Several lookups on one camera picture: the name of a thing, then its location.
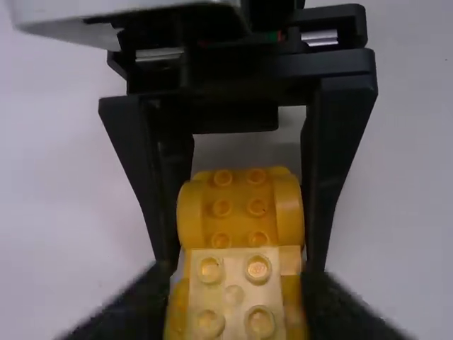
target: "black plastic bracket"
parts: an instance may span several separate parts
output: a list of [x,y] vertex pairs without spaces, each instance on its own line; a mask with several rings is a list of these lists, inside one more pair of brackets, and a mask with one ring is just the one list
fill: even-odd
[[[290,41],[189,46],[179,64],[162,71],[138,68],[121,52],[108,55],[129,95],[101,99],[99,113],[142,207],[156,260],[170,268],[180,250],[176,201],[190,178],[193,135],[275,130],[280,106],[305,105],[308,266],[324,269],[336,203],[377,98],[376,64],[374,52],[362,48],[362,6],[295,11],[285,27]],[[300,32],[322,27],[338,31],[338,45],[301,45]]]
[[142,208],[157,261],[176,269],[176,201],[190,179],[194,141],[171,106],[139,96],[104,98],[99,114]]
[[323,270],[333,216],[377,98],[375,74],[322,79],[301,133],[308,264]]

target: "yellow lego brick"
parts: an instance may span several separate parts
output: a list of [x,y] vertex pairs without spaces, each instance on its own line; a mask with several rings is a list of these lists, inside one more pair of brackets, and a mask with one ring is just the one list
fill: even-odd
[[177,218],[185,263],[166,340],[307,339],[304,216],[288,169],[198,173],[181,189]]
[[299,182],[283,167],[198,173],[181,188],[177,219],[184,249],[304,243]]
[[[294,263],[297,248],[190,251],[187,278],[168,303],[165,339],[308,339],[301,266],[281,267],[284,259]],[[260,325],[268,338],[251,334]]]
[[184,339],[286,339],[278,248],[192,252]]

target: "lego stud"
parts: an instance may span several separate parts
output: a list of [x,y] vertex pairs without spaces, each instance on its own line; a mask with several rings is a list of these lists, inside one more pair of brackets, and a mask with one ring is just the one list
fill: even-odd
[[256,254],[246,261],[246,277],[254,285],[264,285],[269,281],[272,265],[267,257]]
[[269,237],[264,232],[251,232],[248,236],[248,245],[250,247],[262,247],[269,244]]
[[266,306],[252,307],[245,318],[246,331],[252,339],[268,339],[275,332],[275,319]]
[[203,310],[197,315],[196,328],[202,339],[215,339],[225,329],[225,317],[213,310]]
[[250,215],[255,217],[262,217],[266,214],[268,205],[261,198],[254,198],[247,204],[247,211]]
[[266,171],[262,169],[251,169],[247,172],[247,183],[259,186],[266,180]]
[[230,170],[219,170],[214,174],[214,184],[216,186],[229,186],[233,182],[233,174]]
[[231,247],[231,239],[224,232],[218,232],[211,238],[212,248],[223,249]]
[[201,282],[211,285],[222,280],[223,266],[219,259],[215,257],[205,257],[198,266],[198,278]]
[[225,289],[225,300],[228,305],[237,306],[243,301],[245,293],[238,285],[229,285]]
[[229,200],[216,200],[212,205],[212,214],[216,217],[226,217],[231,212],[231,203]]

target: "lego brick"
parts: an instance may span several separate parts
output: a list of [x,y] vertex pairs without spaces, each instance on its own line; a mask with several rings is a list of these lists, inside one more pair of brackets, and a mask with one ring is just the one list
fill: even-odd
[[181,188],[177,219],[185,249],[304,243],[299,182],[279,166],[195,175]]
[[184,339],[285,339],[278,248],[194,250]]

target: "white surface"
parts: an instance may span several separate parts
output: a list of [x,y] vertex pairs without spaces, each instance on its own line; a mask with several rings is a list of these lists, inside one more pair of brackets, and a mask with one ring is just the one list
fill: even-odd
[[116,30],[86,25],[84,18],[200,2],[240,7],[239,0],[6,0],[13,24],[24,32],[112,51],[120,50]]
[[[450,339],[453,3],[362,3],[380,95],[338,203],[328,267],[419,339]],[[0,44],[0,338],[51,339],[153,259],[96,112],[98,97],[125,84],[103,51],[14,33],[3,9]],[[278,132],[198,138],[195,168],[299,171],[302,121],[284,110]]]

